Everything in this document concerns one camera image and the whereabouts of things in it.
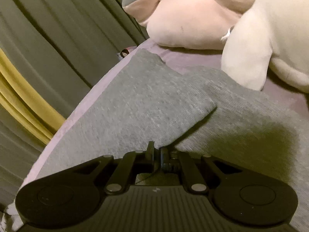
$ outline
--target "round pad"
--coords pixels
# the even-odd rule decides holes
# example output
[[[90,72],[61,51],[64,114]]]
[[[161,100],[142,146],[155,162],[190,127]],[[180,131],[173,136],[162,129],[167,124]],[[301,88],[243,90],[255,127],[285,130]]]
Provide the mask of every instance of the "round pad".
[[[287,221],[298,204],[289,185],[252,172],[229,175],[214,191],[213,202],[224,216],[251,226]]]
[[[24,222],[38,228],[65,228],[94,213],[100,202],[99,191],[84,175],[71,174],[56,181],[47,178],[18,192],[15,203]]]
[[[267,205],[274,201],[276,193],[267,186],[249,185],[240,191],[240,197],[252,205]]]

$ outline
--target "ribbed plastic surface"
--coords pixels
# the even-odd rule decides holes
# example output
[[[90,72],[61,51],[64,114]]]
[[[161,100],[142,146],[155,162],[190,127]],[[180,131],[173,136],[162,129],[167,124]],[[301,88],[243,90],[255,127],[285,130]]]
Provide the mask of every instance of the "ribbed plastic surface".
[[[184,191],[182,186],[131,186],[119,196],[109,196],[88,220],[65,229],[37,229],[28,225],[21,232],[296,232],[289,225],[253,229],[220,216],[208,199]]]

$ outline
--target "plush toy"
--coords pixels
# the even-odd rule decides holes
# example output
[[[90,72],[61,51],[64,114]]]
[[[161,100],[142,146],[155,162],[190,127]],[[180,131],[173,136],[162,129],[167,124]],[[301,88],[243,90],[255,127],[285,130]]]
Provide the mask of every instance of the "plush toy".
[[[222,70],[239,84],[261,90],[268,66],[309,93],[309,0],[256,0],[233,28]]]
[[[123,0],[122,7],[159,45],[221,50],[221,38],[254,1]]]

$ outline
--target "gray blanket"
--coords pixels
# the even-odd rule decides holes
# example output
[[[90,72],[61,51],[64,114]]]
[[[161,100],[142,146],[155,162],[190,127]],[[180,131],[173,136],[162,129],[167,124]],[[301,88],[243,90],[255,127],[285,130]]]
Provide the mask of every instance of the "gray blanket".
[[[287,182],[299,196],[291,224],[306,231],[308,135],[307,120],[222,71],[196,68],[179,75],[140,50],[65,134],[39,177],[104,154],[143,150],[153,140],[157,147],[210,153]]]

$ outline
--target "metal screw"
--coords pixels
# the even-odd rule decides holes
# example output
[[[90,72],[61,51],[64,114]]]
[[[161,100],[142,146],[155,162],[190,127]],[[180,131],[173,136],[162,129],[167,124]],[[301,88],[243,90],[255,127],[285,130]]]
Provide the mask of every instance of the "metal screw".
[[[110,192],[117,192],[122,189],[122,187],[119,184],[109,184],[106,186],[106,189]]]
[[[207,189],[207,187],[204,184],[193,184],[191,189],[196,192],[203,192]]]

